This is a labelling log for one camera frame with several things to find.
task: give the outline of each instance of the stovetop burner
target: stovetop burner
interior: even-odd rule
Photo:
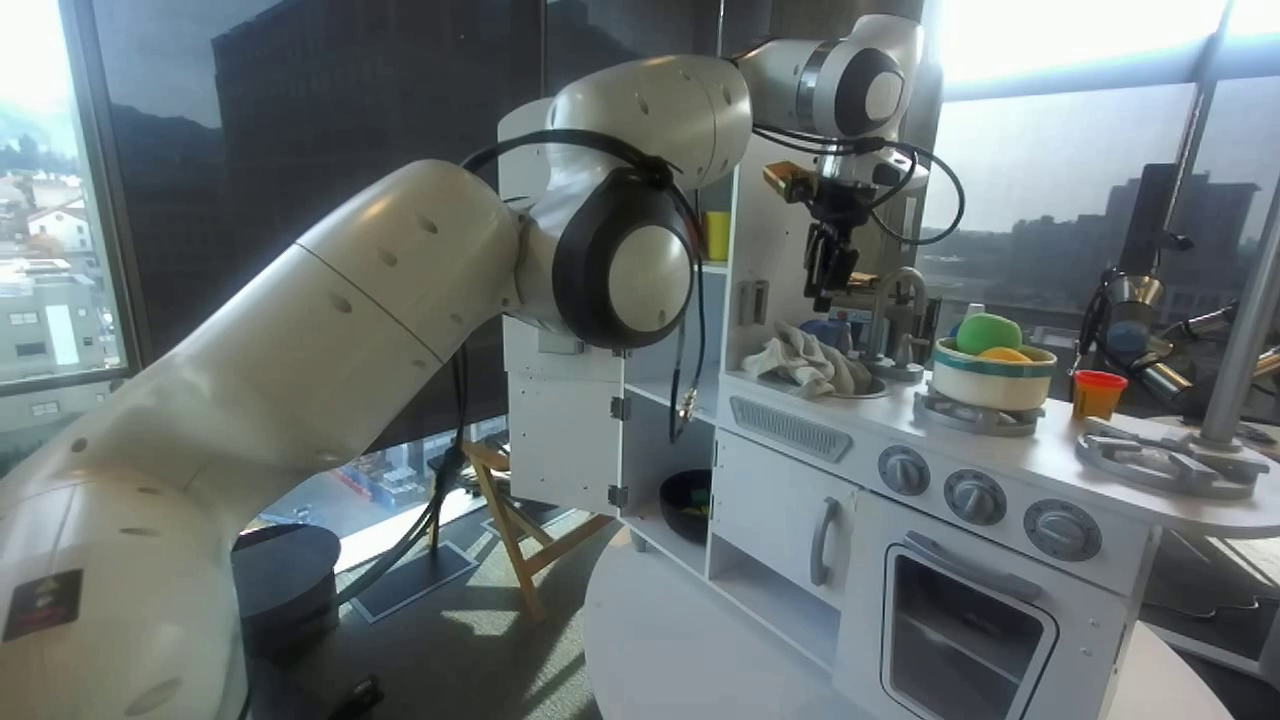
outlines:
[[[1253,495],[1263,456],[1198,449],[1190,432],[1143,436],[1111,421],[1087,421],[1076,449],[1117,480],[1172,495]]]
[[[961,404],[955,394],[945,394],[927,385],[927,392],[915,392],[915,416],[945,421],[945,425],[952,425],[961,432],[976,432],[976,436],[1031,436],[1038,407],[1008,413],[1008,407]]]

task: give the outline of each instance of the wire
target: wire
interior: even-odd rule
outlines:
[[[676,443],[690,421],[690,394],[704,380],[704,350],[709,350],[709,269],[695,265],[690,272],[690,291],[695,291],[695,361],[690,361],[690,380],[688,380],[688,392],[683,392],[683,404],[680,404],[680,361],[683,361],[683,321],[676,328],[676,355],[671,355],[671,392],[669,392],[669,438]]]
[[[938,158],[935,153],[919,148],[919,142],[905,142],[905,138],[889,138],[889,136],[812,136],[812,131],[788,131],[788,126],[777,126],[777,122],[758,122],[754,136],[764,136],[764,138],[772,138],[779,148],[793,148],[793,153],[824,153],[824,156],[868,156],[868,153],[878,153],[878,148],[905,153],[912,158],[905,178],[895,178],[883,197],[876,197],[864,207],[872,216],[872,223],[895,245],[938,245],[938,238],[955,237],[955,226],[963,219],[969,197],[963,197],[961,170],[946,158]],[[901,232],[893,232],[883,223],[883,216],[876,207],[889,204],[893,197],[901,197],[915,178],[919,156],[923,156],[923,164],[935,164],[946,174],[946,184],[955,186],[955,213],[952,213],[946,226],[935,232],[935,237],[901,237]]]
[[[439,507],[442,495],[450,491],[450,480],[465,470],[465,436],[466,436],[466,343],[450,355],[450,404],[455,404],[455,427],[450,443],[442,449],[442,459],[434,468],[434,489],[422,512],[409,523],[409,532],[379,552],[350,584],[337,590],[337,608],[366,590],[379,574],[386,574],[433,527],[439,532]]]
[[[240,703],[240,720],[253,720],[253,695],[255,695],[255,683],[253,683],[253,667],[245,667],[245,703]]]
[[[676,204],[680,204],[680,216],[688,223],[690,237],[676,232],[688,258],[690,258],[690,291],[695,291],[695,361],[690,361],[690,380],[688,380],[688,392],[680,399],[680,361],[683,361],[683,325],[688,314],[680,314],[680,328],[676,328],[676,361],[671,361],[671,386],[669,386],[669,438],[676,443],[688,427],[688,416],[690,416],[690,394],[704,380],[704,350],[709,350],[709,280],[704,280],[704,238],[700,238],[700,213],[690,207],[690,198],[671,184],[671,164],[659,158],[659,156],[646,156],[641,153],[636,142],[620,138],[620,136],[605,136],[605,131],[583,131],[583,126],[544,126],[544,131],[526,131],[526,136],[512,136],[512,138],[501,138],[475,156],[465,158],[466,170],[480,170],[483,164],[490,164],[497,156],[512,153],[512,148],[526,148],[526,142],[578,142],[578,148],[595,148],[595,153],[608,153],[623,164],[633,164],[641,170],[641,178],[646,184],[665,184]]]
[[[1267,376],[1253,380],[1247,386],[1280,399],[1280,392],[1277,392],[1277,386],[1263,386],[1263,380],[1267,380]]]

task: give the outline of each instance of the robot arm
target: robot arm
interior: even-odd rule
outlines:
[[[741,158],[741,73],[623,63],[562,87],[548,126],[526,216],[455,164],[383,174],[0,485],[0,716],[234,716],[226,549],[269,501],[360,456],[487,314],[608,347],[680,321],[676,186]]]
[[[741,58],[754,126],[815,142],[815,166],[772,164],[766,184],[812,213],[805,296],[818,311],[854,272],[850,232],[923,178],[923,166],[895,153],[919,56],[919,4],[895,10],[868,10],[841,40],[772,40]]]

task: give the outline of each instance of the yellow object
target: yellow object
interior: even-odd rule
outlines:
[[[709,265],[727,265],[727,213],[709,213]]]
[[[566,557],[573,549],[578,549],[588,534],[595,534],[600,527],[608,527],[608,515],[588,515],[575,527],[566,527],[562,534],[544,532],[536,521],[526,521],[524,512],[517,512],[512,491],[501,489],[501,480],[512,475],[512,456],[487,443],[465,443],[471,468],[475,468],[475,485],[487,501],[490,523],[508,549],[512,570],[520,580],[520,595],[533,620],[544,620],[544,605],[536,595],[536,574],[556,564],[559,557]],[[533,534],[538,549],[533,557],[524,557],[520,534]]]
[[[1031,362],[1031,355],[1025,355],[1020,347],[989,347],[989,350],[980,350],[980,361]]]

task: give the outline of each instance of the wooden stool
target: wooden stool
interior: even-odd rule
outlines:
[[[533,620],[544,620],[544,598],[536,595],[533,580],[536,570],[544,570],[548,564],[556,564],[559,557],[566,557],[575,544],[583,544],[590,532],[600,532],[608,523],[608,515],[588,515],[578,521],[573,532],[553,534],[544,532],[536,521],[520,515],[512,507],[512,491],[501,489],[501,480],[512,475],[512,456],[487,443],[465,443],[471,468],[475,468],[475,485],[483,491],[483,503],[490,512],[490,523],[508,549],[512,570],[520,580],[520,595]],[[533,534],[538,549],[533,557],[524,557],[520,549],[520,532]]]

